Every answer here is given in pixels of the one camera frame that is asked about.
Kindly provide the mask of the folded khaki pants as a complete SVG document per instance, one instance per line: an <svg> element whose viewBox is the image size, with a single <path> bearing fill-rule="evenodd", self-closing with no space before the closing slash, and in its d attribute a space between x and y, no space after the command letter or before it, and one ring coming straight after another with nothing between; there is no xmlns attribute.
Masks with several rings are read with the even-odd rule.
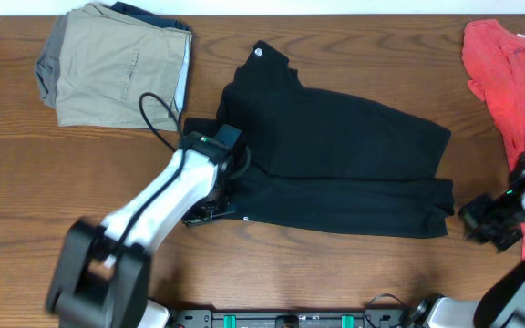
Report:
<svg viewBox="0 0 525 328"><path fill-rule="evenodd" d="M192 34L87 4L71 11L60 54L61 126L175 130Z"/></svg>

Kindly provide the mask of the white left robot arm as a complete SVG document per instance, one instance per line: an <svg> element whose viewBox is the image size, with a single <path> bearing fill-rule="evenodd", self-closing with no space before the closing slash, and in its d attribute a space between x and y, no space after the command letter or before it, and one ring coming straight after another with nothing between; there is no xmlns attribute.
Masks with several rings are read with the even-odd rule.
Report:
<svg viewBox="0 0 525 328"><path fill-rule="evenodd" d="M46 297L61 327L164 327L169 310L149 299L152 257L175 225L220 193L240 132L183 137L170 163L98 225L78 220L64 240Z"/></svg>

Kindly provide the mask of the red shirt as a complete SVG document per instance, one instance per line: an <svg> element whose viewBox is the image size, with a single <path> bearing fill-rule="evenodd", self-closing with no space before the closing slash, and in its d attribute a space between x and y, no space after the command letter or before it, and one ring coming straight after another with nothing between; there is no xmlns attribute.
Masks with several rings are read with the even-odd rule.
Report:
<svg viewBox="0 0 525 328"><path fill-rule="evenodd" d="M485 102L505 147L510 172L525 152L525 36L494 19L473 21L464 30L462 61L468 87ZM521 257L525 258L525 223Z"/></svg>

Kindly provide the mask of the folded dark navy garment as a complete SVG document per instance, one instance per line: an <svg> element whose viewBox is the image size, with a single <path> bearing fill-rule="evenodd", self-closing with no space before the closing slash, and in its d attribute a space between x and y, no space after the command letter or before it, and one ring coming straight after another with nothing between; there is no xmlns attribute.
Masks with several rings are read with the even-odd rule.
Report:
<svg viewBox="0 0 525 328"><path fill-rule="evenodd" d="M176 28L179 30L190 31L190 28L176 19L163 18L158 15L154 15L144 9L138 8L134 5L129 5L123 2L116 2L110 7L111 10L116 11L120 14L127 15L129 17L138 19L142 22L148 23L152 26L160 28Z"/></svg>

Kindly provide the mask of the folded grey garment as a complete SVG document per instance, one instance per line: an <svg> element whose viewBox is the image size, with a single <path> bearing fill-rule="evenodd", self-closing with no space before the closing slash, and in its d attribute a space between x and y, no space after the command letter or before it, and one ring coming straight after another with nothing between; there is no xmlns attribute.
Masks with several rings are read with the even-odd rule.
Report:
<svg viewBox="0 0 525 328"><path fill-rule="evenodd" d="M57 17L35 66L40 99L51 108L56 107L57 81L60 75L60 54L67 29L67 21L68 15Z"/></svg>

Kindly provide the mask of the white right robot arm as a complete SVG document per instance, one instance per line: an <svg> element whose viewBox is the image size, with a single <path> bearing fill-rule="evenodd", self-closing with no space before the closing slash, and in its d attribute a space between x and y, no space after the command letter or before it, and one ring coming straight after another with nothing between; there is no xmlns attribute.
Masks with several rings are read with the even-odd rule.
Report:
<svg viewBox="0 0 525 328"><path fill-rule="evenodd" d="M497 198L483 194L459 213L467 238L505 251L523 237L525 223L525 152L510 173L509 188ZM426 328L525 328L525 258L478 301L458 301L438 294L422 302L416 324Z"/></svg>

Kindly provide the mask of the black pants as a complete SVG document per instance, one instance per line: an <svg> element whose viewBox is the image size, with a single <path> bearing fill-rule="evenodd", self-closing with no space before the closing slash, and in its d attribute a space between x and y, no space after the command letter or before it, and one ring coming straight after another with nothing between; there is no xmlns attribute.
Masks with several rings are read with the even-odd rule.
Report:
<svg viewBox="0 0 525 328"><path fill-rule="evenodd" d="M427 239L447 234L453 183L437 175L450 131L373 100L305 87L287 56L252 47L215 118L247 148L229 182L229 217L312 231Z"/></svg>

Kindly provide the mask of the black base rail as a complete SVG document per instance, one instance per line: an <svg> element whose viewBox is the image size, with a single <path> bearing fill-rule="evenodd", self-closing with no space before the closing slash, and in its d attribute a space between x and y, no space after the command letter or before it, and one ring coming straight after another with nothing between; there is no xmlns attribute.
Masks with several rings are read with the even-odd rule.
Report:
<svg viewBox="0 0 525 328"><path fill-rule="evenodd" d="M401 328L417 327L408 310L359 312L172 312L167 328Z"/></svg>

